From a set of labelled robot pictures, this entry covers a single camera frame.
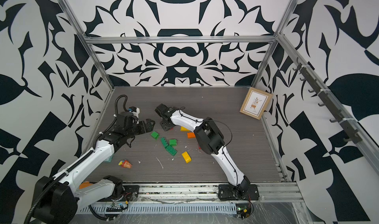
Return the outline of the small green lego brick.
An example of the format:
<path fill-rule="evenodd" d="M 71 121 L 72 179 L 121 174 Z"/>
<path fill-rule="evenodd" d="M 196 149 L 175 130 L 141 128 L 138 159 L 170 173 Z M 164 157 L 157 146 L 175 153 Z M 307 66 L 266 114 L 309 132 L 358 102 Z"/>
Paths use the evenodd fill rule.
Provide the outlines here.
<path fill-rule="evenodd" d="M 158 139 L 159 138 L 159 134 L 157 133 L 157 132 L 155 132 L 155 131 L 153 131 L 152 133 L 151 133 L 151 136 L 154 138 L 154 139 Z"/>

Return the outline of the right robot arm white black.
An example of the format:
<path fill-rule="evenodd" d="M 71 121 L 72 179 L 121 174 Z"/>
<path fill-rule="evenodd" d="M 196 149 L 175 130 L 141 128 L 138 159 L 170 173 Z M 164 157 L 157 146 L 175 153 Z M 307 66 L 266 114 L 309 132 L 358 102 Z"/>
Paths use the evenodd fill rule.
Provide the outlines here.
<path fill-rule="evenodd" d="M 211 155 L 225 173 L 228 184 L 218 185 L 218 198 L 228 200 L 258 200 L 260 198 L 256 185 L 238 168 L 227 149 L 224 136 L 216 122 L 207 117 L 200 119 L 188 115 L 180 108 L 160 104 L 155 112 L 162 118 L 160 122 L 165 131 L 175 126 L 182 126 L 194 133 L 198 145 Z"/>

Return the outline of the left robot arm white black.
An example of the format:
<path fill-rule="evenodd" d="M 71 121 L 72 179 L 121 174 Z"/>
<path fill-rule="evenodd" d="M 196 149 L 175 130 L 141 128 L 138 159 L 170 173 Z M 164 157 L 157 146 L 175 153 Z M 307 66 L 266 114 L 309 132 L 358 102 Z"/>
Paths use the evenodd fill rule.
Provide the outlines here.
<path fill-rule="evenodd" d="M 136 112 L 118 114 L 84 155 L 54 176 L 44 176 L 37 181 L 32 206 L 24 222 L 28 224 L 36 218 L 46 224 L 68 224 L 78 211 L 101 199 L 122 198 L 123 181 L 114 176 L 106 176 L 85 188 L 81 188 L 81 184 L 123 145 L 130 146 L 137 135 L 152 132 L 154 126 L 154 120 L 139 120 Z"/>

